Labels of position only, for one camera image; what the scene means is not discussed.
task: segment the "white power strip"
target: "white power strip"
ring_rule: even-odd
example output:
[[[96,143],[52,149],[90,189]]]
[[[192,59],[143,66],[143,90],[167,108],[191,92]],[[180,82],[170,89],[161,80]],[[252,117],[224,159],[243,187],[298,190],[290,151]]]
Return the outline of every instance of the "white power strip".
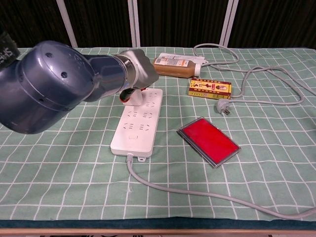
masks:
[[[125,106],[110,147],[115,155],[132,153],[138,161],[145,161],[153,153],[162,90],[147,88],[141,94],[141,105]]]

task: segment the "table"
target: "table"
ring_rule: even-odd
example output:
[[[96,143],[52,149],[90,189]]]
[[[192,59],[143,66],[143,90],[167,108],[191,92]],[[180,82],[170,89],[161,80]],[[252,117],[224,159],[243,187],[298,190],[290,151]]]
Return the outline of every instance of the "table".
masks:
[[[78,51],[115,54],[125,49]],[[142,49],[150,59],[161,52],[193,54],[191,48]],[[21,49],[22,57],[28,50]],[[216,48],[197,51],[208,61],[232,59],[230,54]],[[316,88],[315,50],[235,51],[241,61],[227,67],[282,65],[313,90]],[[243,76],[204,67],[200,77],[230,81],[233,93],[237,94]],[[214,110],[214,100],[188,96],[188,85],[188,79],[160,77],[152,86],[161,88],[164,98],[153,156],[146,163],[134,163],[139,175],[160,185],[213,190],[280,212],[301,212],[315,206],[314,96],[302,90],[306,100],[291,107],[234,104],[231,114],[222,117]],[[256,73],[249,78],[245,99],[294,101],[297,98],[279,80]],[[113,95],[96,103],[80,104],[66,118],[38,135],[25,136],[0,128],[0,226],[3,228],[0,234],[11,232],[5,228],[12,227],[40,228],[41,233],[50,227],[126,231],[189,228],[196,233],[201,229],[205,232],[262,229],[270,233],[278,229],[316,229],[316,217],[301,221],[273,220],[228,201],[167,194],[138,184],[129,176],[125,158],[114,156],[109,150],[122,110],[118,95]],[[241,146],[236,157],[217,169],[205,163],[175,132],[200,116]]]

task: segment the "power cord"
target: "power cord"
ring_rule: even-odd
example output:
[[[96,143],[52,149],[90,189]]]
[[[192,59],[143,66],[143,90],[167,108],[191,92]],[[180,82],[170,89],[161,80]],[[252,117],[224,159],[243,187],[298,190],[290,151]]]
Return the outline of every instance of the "power cord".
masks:
[[[244,103],[262,103],[262,104],[271,104],[271,105],[297,105],[300,104],[304,101],[305,96],[302,94],[302,92],[295,87],[294,85],[292,85],[291,83],[287,82],[286,79],[280,77],[279,75],[275,74],[273,72],[273,70],[276,71],[281,71],[283,73],[285,73],[286,75],[288,75],[294,82],[296,82],[297,84],[299,84],[301,87],[303,87],[305,90],[309,91],[311,94],[313,94],[314,96],[316,96],[316,92],[312,91],[312,89],[310,89],[308,86],[303,85],[301,82],[299,82],[296,78],[294,78],[291,73],[289,73],[285,68],[283,67],[261,67],[261,66],[255,66],[250,70],[239,70],[239,69],[231,69],[231,68],[221,68],[218,67],[216,65],[224,65],[224,64],[232,64],[232,63],[237,63],[239,62],[239,56],[232,51],[231,49],[224,47],[222,45],[219,44],[215,44],[215,43],[202,43],[202,44],[198,44],[193,48],[193,53],[195,56],[198,56],[197,54],[197,48],[201,47],[201,46],[217,46],[219,48],[225,49],[227,50],[229,53],[231,53],[234,57],[235,60],[233,61],[226,61],[226,62],[212,62],[212,63],[205,63],[202,64],[202,67],[205,66],[211,66],[219,71],[232,71],[232,72],[240,72],[240,73],[246,73],[246,75],[244,76],[243,80],[242,80],[242,85],[241,85],[241,90],[240,90],[240,94],[239,95],[235,95],[232,96],[232,98],[238,98],[238,97],[242,97],[245,93],[245,84],[246,81],[248,80],[248,77],[251,73],[255,73],[255,72],[269,72],[270,74],[272,74],[273,76],[275,76],[276,78],[279,78],[281,81],[283,81],[284,83],[286,83],[287,85],[289,85],[300,97],[300,100],[298,101],[294,101],[294,102],[270,102],[270,101],[264,101],[264,100],[229,100],[229,99],[219,99],[217,104],[216,104],[216,109],[217,111],[221,114],[221,113],[225,113],[225,114],[229,114],[229,103],[233,103],[233,102],[244,102]]]
[[[172,189],[172,188],[166,188],[166,187],[162,187],[153,183],[148,182],[147,180],[144,180],[143,178],[141,178],[140,176],[138,176],[133,168],[132,168],[132,163],[133,163],[133,154],[129,153],[127,154],[126,157],[126,162],[127,162],[127,168],[129,173],[140,183],[149,186],[151,188],[154,189],[158,189],[161,191],[165,191],[165,192],[171,192],[171,193],[177,193],[177,194],[187,194],[187,195],[197,195],[197,196],[207,196],[207,197],[212,197],[212,198],[220,198],[220,199],[224,199],[224,200],[228,200],[228,201],[233,201],[236,203],[239,203],[241,205],[244,206],[248,206],[251,208],[254,208],[258,211],[282,218],[282,219],[289,219],[289,220],[295,220],[295,219],[301,219],[304,217],[308,217],[310,215],[316,214],[316,207],[307,210],[305,212],[299,213],[299,214],[293,214],[293,215],[287,215],[287,214],[281,214],[275,211],[271,211],[265,207],[253,204],[251,202],[247,202],[235,197],[230,197],[230,196],[226,196],[226,195],[222,195],[222,194],[215,194],[215,193],[205,193],[205,192],[198,192],[198,191],[189,191],[189,190],[182,190],[182,189]]]

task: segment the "bottle label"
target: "bottle label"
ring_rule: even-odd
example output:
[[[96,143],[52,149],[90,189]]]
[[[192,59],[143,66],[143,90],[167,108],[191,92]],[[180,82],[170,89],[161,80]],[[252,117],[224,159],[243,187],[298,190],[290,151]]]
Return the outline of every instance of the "bottle label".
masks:
[[[171,59],[171,58],[157,58],[155,64],[158,65],[168,65],[168,66],[177,66],[177,67],[187,67],[189,61],[182,59]]]

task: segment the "green checkered tablecloth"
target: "green checkered tablecloth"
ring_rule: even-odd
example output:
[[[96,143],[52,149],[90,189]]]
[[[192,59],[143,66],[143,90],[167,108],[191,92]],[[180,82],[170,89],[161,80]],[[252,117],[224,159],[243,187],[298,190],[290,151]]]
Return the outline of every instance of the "green checkered tablecloth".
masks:
[[[84,54],[115,54],[126,48],[81,48]],[[21,49],[23,57],[29,49]],[[148,47],[193,55],[191,48]],[[232,59],[217,48],[197,50],[212,61]],[[316,90],[316,51],[312,49],[235,49],[240,62],[227,67],[281,65]],[[244,74],[204,67],[201,78],[230,81],[239,92]],[[215,100],[187,95],[188,79],[160,77],[163,90],[154,152],[133,164],[143,178],[162,186],[215,192],[271,210],[298,213],[316,206],[316,97],[302,89],[295,106],[237,103],[231,114],[214,110]],[[267,73],[250,75],[245,99],[295,101],[283,82]],[[225,200],[171,194],[130,177],[125,157],[114,156],[110,142],[123,105],[118,95],[82,103],[49,130],[14,133],[0,125],[0,219],[100,220],[161,217],[272,220],[274,217]],[[205,117],[241,146],[238,155],[211,168],[176,130]],[[316,216],[305,218],[316,221]]]

